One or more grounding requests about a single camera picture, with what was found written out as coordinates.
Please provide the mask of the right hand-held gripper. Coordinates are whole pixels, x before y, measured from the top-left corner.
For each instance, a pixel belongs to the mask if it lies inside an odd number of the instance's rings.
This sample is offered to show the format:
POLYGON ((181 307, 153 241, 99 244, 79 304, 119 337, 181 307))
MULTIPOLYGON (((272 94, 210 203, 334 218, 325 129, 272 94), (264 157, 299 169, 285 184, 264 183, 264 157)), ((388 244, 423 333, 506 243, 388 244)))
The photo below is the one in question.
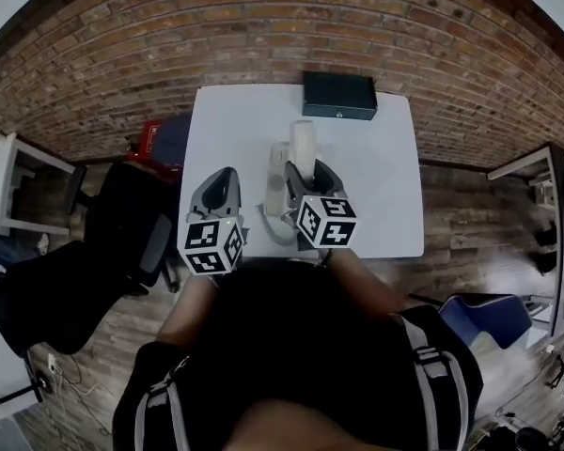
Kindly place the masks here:
POLYGON ((358 226, 341 178, 324 162, 314 165, 314 190, 306 186, 297 166, 287 161, 285 179, 288 188, 290 223, 295 229, 299 251, 348 248, 358 226))

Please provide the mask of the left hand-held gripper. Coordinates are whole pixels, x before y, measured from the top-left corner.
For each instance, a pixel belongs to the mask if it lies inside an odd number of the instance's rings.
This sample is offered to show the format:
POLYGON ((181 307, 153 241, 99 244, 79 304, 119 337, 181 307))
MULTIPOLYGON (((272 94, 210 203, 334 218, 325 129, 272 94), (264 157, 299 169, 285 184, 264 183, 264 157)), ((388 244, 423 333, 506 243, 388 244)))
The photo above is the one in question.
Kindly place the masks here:
POLYGON ((195 190, 178 232, 178 251, 192 274, 223 275, 237 267, 248 234, 241 207, 240 179, 233 167, 216 171, 195 190))

